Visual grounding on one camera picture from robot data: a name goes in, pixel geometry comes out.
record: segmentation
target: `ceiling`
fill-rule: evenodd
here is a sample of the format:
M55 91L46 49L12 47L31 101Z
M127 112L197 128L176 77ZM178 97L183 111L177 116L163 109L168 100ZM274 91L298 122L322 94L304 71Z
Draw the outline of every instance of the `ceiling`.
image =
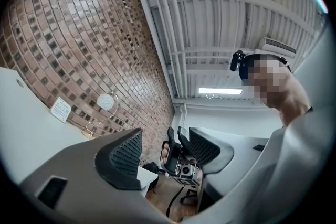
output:
M264 37L296 50L290 59L284 55L295 71L324 24L315 0L238 0L238 5L237 0L141 1L150 10L146 17L155 26L149 24L152 35L158 37L156 48L176 104L255 106L246 89L239 97L215 95L211 100L198 89L241 88L238 72L229 71L232 54L238 48L254 53Z

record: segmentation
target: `brick wall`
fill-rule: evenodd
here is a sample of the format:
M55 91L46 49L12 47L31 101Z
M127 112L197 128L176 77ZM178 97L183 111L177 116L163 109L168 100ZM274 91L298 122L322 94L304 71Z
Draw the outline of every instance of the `brick wall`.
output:
M157 160L173 107L140 0L10 0L0 66L17 70L48 107L62 97L81 129L111 115L96 100L114 91L118 111L95 136L141 127L142 162Z

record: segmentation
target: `white pipe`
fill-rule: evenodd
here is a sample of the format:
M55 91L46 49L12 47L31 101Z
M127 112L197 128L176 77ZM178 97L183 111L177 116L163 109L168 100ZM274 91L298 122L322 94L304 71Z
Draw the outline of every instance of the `white pipe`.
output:
M166 23L164 21L164 17L163 17L163 13L162 13L162 7L161 7L161 4L160 4L160 0L157 0L157 7L159 8L161 23L162 23L162 27L163 27L163 31L164 31L164 37L166 39L166 43L167 43L167 47L168 47L169 61L170 61L170 64L172 66L173 78L174 78L174 83L175 83L175 87L176 87L176 91L177 91L177 96L180 97L180 91L178 89L177 81L176 81L176 74L175 74L175 68L174 68L173 58L172 58L172 55L171 55L170 42L169 42L169 38L168 38Z
M229 56L186 56L185 59L230 59Z
M177 36L180 42L181 50L184 51L182 24L181 24L181 18L180 18L180 12L179 12L179 6L177 4L177 0L172 0L172 4L173 4L173 12L174 12L176 23L177 23ZM188 99L187 67L186 67L185 54L182 54L182 61L183 61L184 86L185 86L184 94L185 94L185 98Z
M184 114L183 125L182 125L183 128L184 128L185 119L187 118L187 115L188 115L187 104L184 104L184 110L185 110L185 114Z
M231 54L231 58L233 57L233 54L235 53L235 48L236 48L236 43L237 43L237 36L238 36L238 28L239 28L239 0L237 0L237 20L236 20L236 33L235 33L235 42L232 48L232 54ZM226 75L226 79L225 79L225 84L227 84L227 78L229 76L229 71L230 71L230 63L227 66L227 75Z
M188 108L190 109L202 109L202 110L220 110L220 111L265 111L270 110L270 108L226 108L226 107L220 107L220 106L203 106L203 105L194 105L194 104L188 104Z
M264 109L267 108L258 100L225 100L225 99L206 99L206 98L189 98L189 99L173 99L175 104L187 104L198 106L211 106L211 107L226 107L228 109L242 108L242 109Z
M306 47L307 47L307 44L308 44L308 42L307 42L307 39L308 39L308 38L309 38L309 34L306 33L305 38L304 38L304 39L301 39L300 49L299 49L299 51L297 52L297 55L296 55L294 64L293 64L293 66L291 67L291 70L292 70L292 71L296 70L296 69L299 67L300 61L301 61L301 59L303 58L303 57L302 57L302 56L303 56L303 53L304 53L304 51L306 50Z
M163 1L163 7L166 13L166 17L167 17L167 21L168 21L168 28L171 34L171 40L173 43L173 48L174 48L174 52L177 51L177 45L176 45L176 39L175 39L175 33L174 33L174 27L173 27L173 21L172 21L172 17L169 11L169 6L168 6L168 1L167 0L162 0ZM178 59L178 55L175 55L175 61L176 61L176 67L177 67L177 71L178 71L178 75L179 75L179 84L180 84L180 90L181 93L183 92L183 84L182 84L182 73L181 73L181 67L180 67L180 62Z
M221 40L222 40L222 21L223 21L223 12L222 12L222 0L218 1L218 21L219 21L219 31L218 31L218 46L220 47Z
M193 48L191 47L190 49L188 48L185 51L176 51L176 52L172 52L171 55L173 54L189 54L189 53L193 53L193 52L207 52L205 49L206 47L198 47L199 49L204 49L204 51L193 51ZM212 47L209 48L209 50L211 52L234 52L235 49L234 48L224 48L224 47L218 47L218 50L216 50L217 47ZM241 50L245 53L245 54L253 54L255 51L254 50L250 50L250 49L246 49L246 48L241 48Z
M182 126L182 117L183 117L183 111L182 111L182 105L180 105L180 113L181 113L181 115L180 115L180 121L179 121L179 126Z
M158 55L159 60L160 60L160 64L161 64L161 67L162 67L162 70L163 70L164 77L165 77L166 82L167 82L169 94L170 94L171 99L173 100L175 98L175 94L174 94L174 90L173 90L173 87L172 87L172 83L170 81L170 76L169 76L169 73L168 73L168 70L167 70L167 65L165 63L165 59L164 59L164 56L163 56L162 48L161 48L159 37L158 37L158 32L156 31L156 27L155 27L155 24L154 24L151 9L149 7L148 0L140 0L140 1L141 1L141 4L142 4L142 7L143 7L143 11L145 13L147 22L148 22L150 32L151 32L152 37L153 37L153 42L154 42L154 45L155 45L155 48L156 48L157 55Z

